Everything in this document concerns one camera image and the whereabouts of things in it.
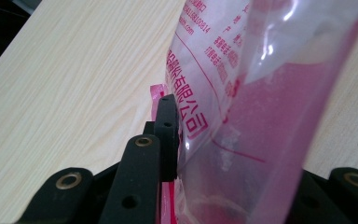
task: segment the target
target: light wood grain surface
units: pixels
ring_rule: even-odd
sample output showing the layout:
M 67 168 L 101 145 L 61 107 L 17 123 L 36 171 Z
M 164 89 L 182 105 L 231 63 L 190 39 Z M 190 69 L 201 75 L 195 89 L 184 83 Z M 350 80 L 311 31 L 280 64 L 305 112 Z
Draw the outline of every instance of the light wood grain surface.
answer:
M 150 118 L 183 3 L 42 1 L 0 58 L 0 223 L 55 172 L 120 160 Z M 337 166 L 358 167 L 358 44 L 305 165 Z

